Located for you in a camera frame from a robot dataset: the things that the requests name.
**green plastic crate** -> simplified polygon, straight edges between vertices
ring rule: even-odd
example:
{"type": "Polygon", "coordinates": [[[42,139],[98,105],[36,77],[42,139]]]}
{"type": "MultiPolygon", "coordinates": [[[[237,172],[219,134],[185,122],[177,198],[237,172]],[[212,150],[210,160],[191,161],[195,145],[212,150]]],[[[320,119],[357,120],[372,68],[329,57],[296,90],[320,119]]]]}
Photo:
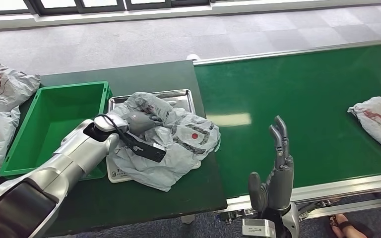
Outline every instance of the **green plastic crate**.
{"type": "MultiPolygon", "coordinates": [[[[112,96],[106,81],[44,87],[37,91],[0,169],[5,177],[26,174],[39,167],[85,119],[105,113],[112,96]]],[[[82,180],[106,175],[104,160],[82,180]]]]}

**foot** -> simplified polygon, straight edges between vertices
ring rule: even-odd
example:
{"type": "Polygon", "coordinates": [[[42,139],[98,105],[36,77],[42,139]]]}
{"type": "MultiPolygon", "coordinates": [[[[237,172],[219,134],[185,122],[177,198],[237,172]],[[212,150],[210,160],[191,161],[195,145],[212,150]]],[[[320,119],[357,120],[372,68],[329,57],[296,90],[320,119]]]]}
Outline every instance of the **foot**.
{"type": "MultiPolygon", "coordinates": [[[[343,222],[348,222],[348,219],[343,214],[335,215],[335,220],[336,220],[337,224],[341,224],[343,222]]],[[[367,238],[367,236],[365,236],[360,231],[356,230],[353,226],[344,227],[344,229],[342,229],[342,230],[340,228],[338,228],[338,230],[340,232],[342,232],[342,237],[340,237],[337,234],[337,232],[339,232],[339,231],[338,230],[336,231],[334,226],[332,226],[332,230],[335,232],[335,234],[337,235],[338,238],[344,238],[344,236],[347,238],[367,238]]]]}
{"type": "Polygon", "coordinates": [[[336,237],[344,238],[345,235],[342,232],[342,230],[338,227],[338,223],[336,221],[335,216],[332,216],[330,218],[330,223],[331,223],[332,231],[335,233],[336,237]]]}

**black strap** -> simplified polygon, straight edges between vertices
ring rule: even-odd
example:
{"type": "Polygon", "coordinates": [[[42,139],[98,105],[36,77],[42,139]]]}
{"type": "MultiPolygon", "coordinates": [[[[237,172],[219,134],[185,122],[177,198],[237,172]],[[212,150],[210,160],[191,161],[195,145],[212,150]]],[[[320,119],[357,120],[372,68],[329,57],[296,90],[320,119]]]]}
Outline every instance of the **black strap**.
{"type": "Polygon", "coordinates": [[[350,227],[350,226],[354,227],[353,224],[351,224],[351,222],[343,222],[343,223],[341,223],[341,224],[338,225],[338,227],[339,227],[341,230],[344,229],[344,228],[346,228],[346,227],[350,227]]]}

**metal tray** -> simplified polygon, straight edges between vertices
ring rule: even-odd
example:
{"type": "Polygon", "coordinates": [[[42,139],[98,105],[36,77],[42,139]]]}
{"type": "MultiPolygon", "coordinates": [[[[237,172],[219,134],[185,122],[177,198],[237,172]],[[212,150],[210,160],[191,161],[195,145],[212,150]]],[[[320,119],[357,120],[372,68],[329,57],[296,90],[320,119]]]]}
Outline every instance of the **metal tray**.
{"type": "MultiPolygon", "coordinates": [[[[174,108],[183,108],[190,113],[195,113],[192,94],[189,89],[164,91],[151,94],[168,102],[174,108]]],[[[109,99],[109,111],[113,110],[117,104],[124,103],[129,97],[130,95],[112,97],[111,99],[109,99]]]]}
{"type": "MultiPolygon", "coordinates": [[[[195,113],[195,107],[193,105],[192,94],[189,89],[180,89],[173,91],[164,91],[164,92],[156,92],[151,93],[158,98],[163,99],[168,102],[174,108],[183,108],[190,113],[195,113]]],[[[109,110],[113,110],[116,105],[125,102],[130,95],[120,96],[120,97],[112,97],[109,99],[109,110]]],[[[109,177],[110,182],[124,182],[132,180],[125,172],[118,168],[118,166],[113,162],[113,160],[106,159],[107,162],[107,176],[109,177]]],[[[201,166],[201,163],[198,162],[192,169],[197,169],[201,166]]]]}

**robotic hand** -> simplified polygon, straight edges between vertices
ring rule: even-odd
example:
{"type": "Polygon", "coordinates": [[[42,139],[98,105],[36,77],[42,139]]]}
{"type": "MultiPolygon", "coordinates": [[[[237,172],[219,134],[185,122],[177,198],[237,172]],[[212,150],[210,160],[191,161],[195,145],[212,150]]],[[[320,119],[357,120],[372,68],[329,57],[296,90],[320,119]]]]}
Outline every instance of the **robotic hand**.
{"type": "Polygon", "coordinates": [[[41,237],[74,185],[122,140],[134,153],[160,162],[166,152],[137,135],[159,125],[143,113],[98,115],[68,134],[42,166],[0,185],[0,238],[41,237]]]}
{"type": "Polygon", "coordinates": [[[275,117],[275,123],[269,126],[276,151],[274,167],[266,183],[261,183],[256,172],[249,176],[249,196],[257,219],[243,219],[244,236],[297,238],[299,235],[298,210],[290,202],[294,164],[289,154],[287,127],[280,116],[275,117]]]}

